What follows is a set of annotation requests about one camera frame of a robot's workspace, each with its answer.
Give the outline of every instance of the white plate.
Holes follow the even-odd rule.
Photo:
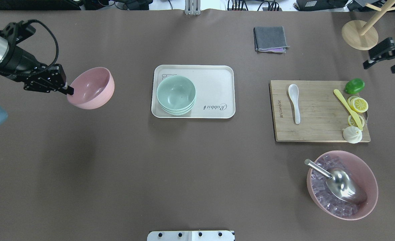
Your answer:
[[[196,87],[196,103],[191,111],[174,116],[166,113],[156,98],[160,82],[182,75]],[[235,114],[235,84],[231,67],[225,65],[160,65],[154,70],[151,112],[158,118],[221,118]]]

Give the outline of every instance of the stacked bowls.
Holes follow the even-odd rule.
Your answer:
[[[193,108],[196,103],[196,88],[188,78],[173,75],[162,80],[157,87],[156,96],[164,111],[179,116]]]

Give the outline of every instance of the lemon slice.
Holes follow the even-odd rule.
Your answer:
[[[353,98],[351,100],[351,109],[358,113],[363,113],[369,109],[369,104],[361,97]]]
[[[350,107],[352,107],[351,101],[352,101],[352,99],[354,99],[354,98],[358,98],[358,96],[354,96],[354,95],[353,95],[353,96],[351,96],[351,97],[348,98],[348,101],[347,101],[347,102],[348,102],[348,104],[349,104]]]
[[[364,117],[363,117],[363,116],[360,116],[360,115],[358,115],[358,116],[360,117],[361,124],[364,126],[364,125],[365,125]],[[352,118],[351,115],[348,116],[348,124],[349,124],[350,126],[352,126],[352,127],[358,127],[358,126],[357,126],[357,123],[355,123],[354,118]]]

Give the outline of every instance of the black cable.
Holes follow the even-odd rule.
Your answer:
[[[116,3],[116,1],[114,1],[114,3],[113,3],[112,5],[104,5],[104,4],[102,4],[99,0],[98,0],[98,3],[101,4],[101,5],[103,5],[104,7],[110,7],[110,6],[113,6],[113,5]]]
[[[51,67],[56,63],[56,61],[58,60],[58,56],[59,56],[59,45],[58,45],[58,41],[56,40],[55,35],[54,35],[54,34],[52,33],[52,31],[50,31],[50,29],[49,29],[44,23],[42,23],[41,21],[36,20],[36,19],[31,19],[31,20],[28,20],[28,22],[27,22],[26,24],[28,25],[28,24],[31,24],[31,23],[39,23],[39,24],[41,24],[41,26],[43,26],[43,27],[47,30],[47,32],[49,32],[50,36],[52,36],[53,41],[55,42],[55,46],[56,46],[55,59],[54,59],[54,60],[52,61],[52,63],[50,63],[44,70],[40,70],[40,71],[37,71],[37,72],[35,72],[35,73],[31,73],[31,74],[17,74],[17,73],[14,73],[14,72],[9,73],[9,72],[5,72],[5,71],[0,70],[0,73],[1,73],[1,74],[4,74],[4,75],[15,75],[15,76],[23,76],[23,77],[31,77],[31,76],[33,76],[33,75],[39,75],[39,74],[43,73],[44,71],[48,70],[48,69],[51,68]]]
[[[247,5],[247,1],[246,1],[246,0],[243,0],[243,2],[242,2],[242,8],[244,7],[244,3],[245,3],[245,8],[246,8],[247,11],[248,11],[248,5]]]
[[[269,11],[279,11],[279,3],[273,0],[272,4],[270,5]]]
[[[230,0],[227,1],[227,10],[229,10],[229,3],[230,3]],[[232,8],[231,8],[232,11],[234,11],[233,7],[234,7],[234,3],[233,3],[233,0],[232,0]]]
[[[126,3],[123,4],[122,8],[119,8],[119,7],[117,6],[117,4],[114,4],[114,6],[115,6],[116,8],[118,8],[118,9],[120,9],[120,10],[127,10],[127,9],[125,9],[125,5],[126,5]]]
[[[270,7],[270,2],[269,2],[269,1],[263,1],[263,2],[260,4],[260,6],[258,6],[257,11],[260,10],[260,7],[261,7],[261,5],[263,5],[263,3],[267,3],[267,7],[268,7],[268,8]]]

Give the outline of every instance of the metal bracket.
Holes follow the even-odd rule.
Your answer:
[[[153,231],[147,241],[235,241],[235,232],[220,231]]]
[[[201,0],[185,0],[186,15],[201,15]]]

